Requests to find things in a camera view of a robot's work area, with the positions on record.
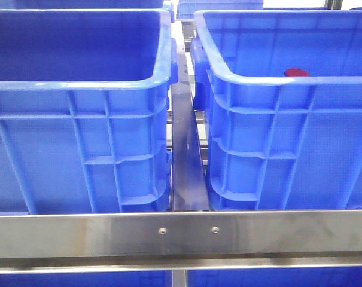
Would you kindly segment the red button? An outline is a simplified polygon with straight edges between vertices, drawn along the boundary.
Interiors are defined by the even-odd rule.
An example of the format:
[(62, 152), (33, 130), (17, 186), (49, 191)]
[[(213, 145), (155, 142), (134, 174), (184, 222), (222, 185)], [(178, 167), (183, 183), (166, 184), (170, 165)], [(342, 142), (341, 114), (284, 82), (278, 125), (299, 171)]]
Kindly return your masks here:
[(286, 77), (309, 77), (310, 76), (310, 74), (306, 70), (300, 69), (300, 68), (286, 69), (284, 71), (284, 75)]

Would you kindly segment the steel centre divider bar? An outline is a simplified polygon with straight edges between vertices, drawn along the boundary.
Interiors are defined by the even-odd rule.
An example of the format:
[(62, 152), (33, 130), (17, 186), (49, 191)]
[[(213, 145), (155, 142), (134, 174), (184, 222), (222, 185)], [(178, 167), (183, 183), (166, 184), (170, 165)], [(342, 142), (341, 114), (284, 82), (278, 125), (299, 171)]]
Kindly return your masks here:
[(172, 86), (173, 210), (208, 211), (196, 115), (185, 50), (177, 48), (178, 79)]

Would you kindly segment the left blue plastic bin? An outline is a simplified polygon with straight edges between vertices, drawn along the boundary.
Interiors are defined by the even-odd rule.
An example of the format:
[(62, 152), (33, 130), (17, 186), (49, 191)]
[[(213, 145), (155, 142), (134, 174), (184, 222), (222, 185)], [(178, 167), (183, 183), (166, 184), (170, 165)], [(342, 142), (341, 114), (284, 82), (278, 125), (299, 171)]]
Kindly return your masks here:
[(163, 212), (162, 9), (0, 9), (0, 215)]

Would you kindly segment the blue plastic bin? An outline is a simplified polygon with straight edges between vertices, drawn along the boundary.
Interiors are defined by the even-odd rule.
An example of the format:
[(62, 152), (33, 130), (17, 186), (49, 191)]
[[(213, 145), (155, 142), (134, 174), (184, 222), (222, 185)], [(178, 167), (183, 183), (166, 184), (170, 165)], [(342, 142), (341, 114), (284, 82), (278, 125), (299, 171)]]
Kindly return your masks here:
[[(194, 14), (214, 210), (362, 209), (362, 10)], [(289, 68), (309, 77), (286, 77)]]
[(162, 9), (0, 9), (0, 215), (163, 212)]

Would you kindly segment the right blue plastic bin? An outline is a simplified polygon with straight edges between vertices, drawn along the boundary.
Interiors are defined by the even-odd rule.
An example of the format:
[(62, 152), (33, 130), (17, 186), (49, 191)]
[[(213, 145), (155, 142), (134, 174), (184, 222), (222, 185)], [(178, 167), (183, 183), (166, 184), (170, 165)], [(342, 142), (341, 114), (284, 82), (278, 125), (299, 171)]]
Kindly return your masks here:
[[(362, 10), (194, 14), (214, 210), (362, 209)], [(286, 77), (289, 68), (309, 77)]]

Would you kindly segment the rear right blue bin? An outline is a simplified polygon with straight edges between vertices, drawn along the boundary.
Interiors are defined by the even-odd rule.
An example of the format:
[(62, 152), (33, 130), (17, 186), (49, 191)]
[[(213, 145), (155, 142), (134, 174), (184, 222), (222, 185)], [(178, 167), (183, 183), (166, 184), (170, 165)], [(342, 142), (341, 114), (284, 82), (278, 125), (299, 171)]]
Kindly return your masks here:
[(189, 0), (178, 1), (177, 18), (192, 19), (199, 10), (261, 10), (262, 0)]

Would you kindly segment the lower left blue bin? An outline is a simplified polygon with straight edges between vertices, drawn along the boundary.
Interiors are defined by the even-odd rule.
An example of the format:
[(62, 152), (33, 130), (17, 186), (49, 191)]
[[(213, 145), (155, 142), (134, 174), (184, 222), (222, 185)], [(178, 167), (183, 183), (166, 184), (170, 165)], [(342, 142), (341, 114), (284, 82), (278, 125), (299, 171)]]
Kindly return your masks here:
[(0, 286), (171, 286), (169, 271), (0, 274)]

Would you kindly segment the lower right blue bin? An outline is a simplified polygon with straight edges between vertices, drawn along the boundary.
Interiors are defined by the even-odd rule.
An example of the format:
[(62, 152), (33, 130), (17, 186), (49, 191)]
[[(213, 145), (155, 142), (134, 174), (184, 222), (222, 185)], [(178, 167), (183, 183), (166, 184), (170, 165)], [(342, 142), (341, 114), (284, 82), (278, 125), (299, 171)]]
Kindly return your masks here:
[(362, 267), (192, 270), (188, 286), (362, 286)]

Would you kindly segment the rear left blue bin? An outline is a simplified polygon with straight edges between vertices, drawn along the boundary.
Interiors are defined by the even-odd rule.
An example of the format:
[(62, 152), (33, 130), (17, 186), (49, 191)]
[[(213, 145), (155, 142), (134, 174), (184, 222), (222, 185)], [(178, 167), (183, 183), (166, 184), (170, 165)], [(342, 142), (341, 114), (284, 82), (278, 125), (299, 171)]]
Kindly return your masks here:
[(125, 1), (125, 0), (24, 0), (0, 1), (0, 9), (152, 9), (162, 8), (170, 13), (174, 22), (174, 5), (171, 1)]

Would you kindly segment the left rail screw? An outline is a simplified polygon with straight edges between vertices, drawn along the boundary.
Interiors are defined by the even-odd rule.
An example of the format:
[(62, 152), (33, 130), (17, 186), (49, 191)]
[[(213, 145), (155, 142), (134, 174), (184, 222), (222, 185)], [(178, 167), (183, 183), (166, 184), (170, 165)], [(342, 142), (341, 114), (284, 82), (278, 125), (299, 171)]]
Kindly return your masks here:
[(159, 234), (164, 235), (167, 232), (167, 229), (165, 227), (159, 228), (158, 230)]

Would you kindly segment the rail screw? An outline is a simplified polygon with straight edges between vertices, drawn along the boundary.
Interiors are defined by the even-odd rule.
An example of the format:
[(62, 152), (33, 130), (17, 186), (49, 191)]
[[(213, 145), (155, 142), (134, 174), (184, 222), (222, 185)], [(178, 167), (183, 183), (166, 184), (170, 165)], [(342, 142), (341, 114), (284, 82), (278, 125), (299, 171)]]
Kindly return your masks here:
[(217, 226), (214, 226), (214, 227), (212, 227), (211, 228), (211, 232), (213, 233), (213, 234), (217, 234), (218, 232), (219, 232), (219, 227), (217, 227)]
[(159, 228), (158, 230), (159, 234), (164, 235), (167, 232), (167, 229), (165, 227)]

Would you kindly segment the right rail screw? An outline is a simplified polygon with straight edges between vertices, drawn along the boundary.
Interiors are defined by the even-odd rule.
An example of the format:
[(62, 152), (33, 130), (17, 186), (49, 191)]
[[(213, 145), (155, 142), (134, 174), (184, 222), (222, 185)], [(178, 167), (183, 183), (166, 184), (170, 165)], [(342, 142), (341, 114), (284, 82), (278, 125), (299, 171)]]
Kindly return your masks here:
[(219, 232), (219, 227), (217, 227), (217, 226), (214, 226), (214, 227), (212, 227), (211, 228), (211, 232), (213, 233), (213, 234), (217, 234), (218, 232)]

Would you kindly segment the steel front rail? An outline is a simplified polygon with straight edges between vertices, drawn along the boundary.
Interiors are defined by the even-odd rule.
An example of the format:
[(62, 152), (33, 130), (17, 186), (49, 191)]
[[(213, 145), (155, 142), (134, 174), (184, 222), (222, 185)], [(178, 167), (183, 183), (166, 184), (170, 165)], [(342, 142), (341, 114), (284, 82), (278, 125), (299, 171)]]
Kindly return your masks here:
[(0, 216), (0, 274), (343, 266), (362, 210)]

